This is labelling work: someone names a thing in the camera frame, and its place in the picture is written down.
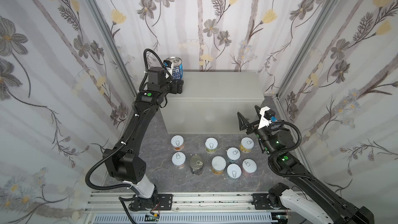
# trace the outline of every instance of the gray marble floor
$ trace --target gray marble floor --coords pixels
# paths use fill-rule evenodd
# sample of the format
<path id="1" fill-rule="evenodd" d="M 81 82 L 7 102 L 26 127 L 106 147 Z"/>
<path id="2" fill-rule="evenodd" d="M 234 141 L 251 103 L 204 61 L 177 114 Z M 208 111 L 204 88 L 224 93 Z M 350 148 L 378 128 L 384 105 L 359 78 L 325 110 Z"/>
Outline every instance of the gray marble floor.
<path id="1" fill-rule="evenodd" d="M 271 97 L 265 97 L 262 106 L 265 105 L 276 110 Z M 158 111 L 142 140 L 139 156 L 147 163 L 146 175 L 158 187 L 159 192 L 268 191 L 278 182 L 292 186 L 291 182 L 275 175 L 268 168 L 267 156 L 261 154 L 255 134 L 246 135 L 245 132 L 242 132 L 242 135 L 183 135 L 185 147 L 182 152 L 186 155 L 187 160 L 195 154 L 199 154 L 204 159 L 204 171 L 201 175 L 193 175 L 188 164 L 182 169 L 174 167 L 171 158 L 176 151 L 170 144 L 172 137 L 173 135 L 167 134 L 161 112 Z M 214 154 L 208 154 L 205 151 L 205 141 L 208 137 L 218 140 L 219 147 Z M 241 165 L 244 159 L 251 158 L 257 163 L 257 171 L 251 177 L 242 175 L 235 182 L 226 179 L 226 171 L 222 175 L 213 174 L 210 170 L 212 158 L 215 156 L 226 157 L 226 150 L 229 147 L 238 147 L 243 137 L 250 137 L 255 141 L 255 145 L 250 153 L 241 153 L 238 165 Z M 104 185 L 118 183 L 120 182 L 108 175 Z M 118 188 L 105 192 L 131 191 L 126 188 Z"/>

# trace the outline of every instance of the tin can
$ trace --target tin can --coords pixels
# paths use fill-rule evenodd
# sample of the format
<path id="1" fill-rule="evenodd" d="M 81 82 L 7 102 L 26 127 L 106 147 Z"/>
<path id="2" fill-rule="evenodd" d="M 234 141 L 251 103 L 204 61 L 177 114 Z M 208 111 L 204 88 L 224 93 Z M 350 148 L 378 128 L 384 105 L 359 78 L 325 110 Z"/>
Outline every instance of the tin can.
<path id="1" fill-rule="evenodd" d="M 205 149 L 207 153 L 215 153 L 217 150 L 218 142 L 215 138 L 208 138 L 205 142 Z"/>
<path id="2" fill-rule="evenodd" d="M 226 160 L 229 163 L 236 163 L 240 158 L 240 151 L 235 148 L 231 147 L 226 151 Z"/>
<path id="3" fill-rule="evenodd" d="M 251 138 L 242 138 L 239 148 L 243 153 L 249 153 L 253 147 L 254 141 Z"/>
<path id="4" fill-rule="evenodd" d="M 228 165 L 226 169 L 226 178 L 228 178 L 229 181 L 236 181 L 240 175 L 242 175 L 242 170 L 237 164 L 233 163 Z"/>
<path id="5" fill-rule="evenodd" d="M 211 161 L 211 171 L 216 175 L 221 175 L 226 166 L 226 161 L 223 157 L 216 156 Z"/>
<path id="6" fill-rule="evenodd" d="M 251 159 L 245 159 L 242 163 L 242 174 L 250 177 L 257 170 L 257 164 Z"/>
<path id="7" fill-rule="evenodd" d="M 193 155 L 189 161 L 192 174 L 200 175 L 203 172 L 203 158 L 199 155 Z"/>
<path id="8" fill-rule="evenodd" d="M 185 158 L 184 153 L 176 152 L 172 157 L 172 162 L 177 169 L 182 169 L 185 167 Z"/>
<path id="9" fill-rule="evenodd" d="M 182 79 L 183 71 L 182 71 L 182 60 L 180 57 L 171 56 L 166 59 L 167 61 L 171 61 L 173 63 L 173 80 Z"/>
<path id="10" fill-rule="evenodd" d="M 181 151 L 184 148 L 184 138 L 180 135 L 172 137 L 172 146 L 175 151 Z"/>

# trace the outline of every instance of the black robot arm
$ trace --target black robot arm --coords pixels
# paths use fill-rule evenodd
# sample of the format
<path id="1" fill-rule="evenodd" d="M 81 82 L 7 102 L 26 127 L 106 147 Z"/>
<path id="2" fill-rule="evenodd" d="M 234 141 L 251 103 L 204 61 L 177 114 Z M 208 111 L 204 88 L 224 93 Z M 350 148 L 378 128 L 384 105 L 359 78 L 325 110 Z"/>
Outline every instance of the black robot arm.
<path id="1" fill-rule="evenodd" d="M 374 224 L 374 216 L 366 207 L 357 208 L 352 203 L 346 201 L 319 179 L 314 177 L 302 164 L 293 156 L 290 151 L 296 149 L 301 143 L 301 133 L 298 128 L 290 122 L 276 121 L 275 112 L 271 109 L 260 114 L 261 108 L 255 106 L 259 119 L 268 121 L 269 125 L 258 128 L 260 120 L 249 123 L 246 118 L 238 112 L 239 128 L 246 130 L 247 134 L 255 133 L 258 138 L 261 151 L 267 153 L 268 166 L 275 174 L 286 177 L 289 181 L 297 185 L 308 196 L 310 196 L 327 214 L 324 220 L 330 219 L 334 224 Z M 298 137 L 296 143 L 289 129 L 292 127 Z M 273 208 L 283 206 L 283 192 L 286 194 L 289 187 L 282 183 L 276 184 L 269 190 L 268 203 Z"/>

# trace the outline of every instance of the gray box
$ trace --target gray box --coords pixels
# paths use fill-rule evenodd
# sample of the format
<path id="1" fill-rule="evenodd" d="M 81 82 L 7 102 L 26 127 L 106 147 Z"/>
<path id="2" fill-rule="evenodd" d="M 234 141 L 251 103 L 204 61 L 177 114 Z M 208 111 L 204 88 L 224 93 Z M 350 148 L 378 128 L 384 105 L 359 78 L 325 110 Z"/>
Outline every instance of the gray box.
<path id="1" fill-rule="evenodd" d="M 264 100 L 254 72 L 184 72 L 182 94 L 168 94 L 161 108 L 169 134 L 243 134 L 237 112 L 256 118 Z"/>

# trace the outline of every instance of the floral wallpaper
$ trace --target floral wallpaper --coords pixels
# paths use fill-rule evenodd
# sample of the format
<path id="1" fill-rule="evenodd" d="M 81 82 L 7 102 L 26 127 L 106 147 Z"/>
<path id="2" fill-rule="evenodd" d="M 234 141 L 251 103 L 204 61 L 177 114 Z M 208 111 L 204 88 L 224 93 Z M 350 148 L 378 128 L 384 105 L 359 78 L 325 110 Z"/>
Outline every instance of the floral wallpaper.
<path id="1" fill-rule="evenodd" d="M 279 95 L 317 177 L 396 222 L 398 0 L 340 0 Z"/>
<path id="2" fill-rule="evenodd" d="M 1 1 L 2 222 L 81 219 L 132 103 L 108 50 L 84 0 Z"/>
<path id="3" fill-rule="evenodd" d="M 133 83 L 142 50 L 187 71 L 256 72 L 276 94 L 326 0 L 96 0 Z M 157 60 L 149 56 L 148 63 Z"/>

